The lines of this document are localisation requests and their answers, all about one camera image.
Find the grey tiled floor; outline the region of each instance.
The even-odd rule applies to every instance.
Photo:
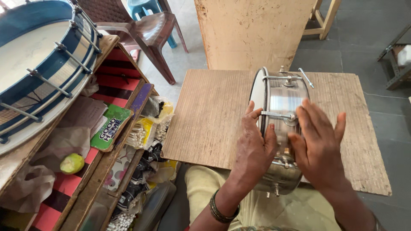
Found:
[[[330,2],[323,1],[324,15]],[[179,46],[163,48],[177,81],[174,86],[168,85],[150,62],[142,69],[159,94],[176,103],[187,69],[207,68],[207,64],[194,1],[169,0],[169,3],[190,53],[184,53],[175,32]],[[396,231],[411,230],[411,104],[408,100],[411,85],[385,90],[385,69],[376,58],[410,20],[410,0],[343,0],[327,39],[320,41],[317,35],[304,36],[290,68],[291,71],[301,67],[307,72],[344,72],[359,76],[393,190],[390,197],[359,195],[388,230]],[[160,225],[161,231],[181,231],[188,225],[186,168],[184,166],[178,176],[178,192]]]

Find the blue plastic stool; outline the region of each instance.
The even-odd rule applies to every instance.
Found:
[[[149,9],[153,11],[153,14],[163,11],[160,5],[157,4],[157,0],[127,0],[127,8],[131,14],[131,18],[135,21],[138,21],[136,14],[138,14],[140,18],[150,15],[148,13]],[[177,47],[177,43],[174,41],[173,35],[169,36],[167,42],[171,48]]]

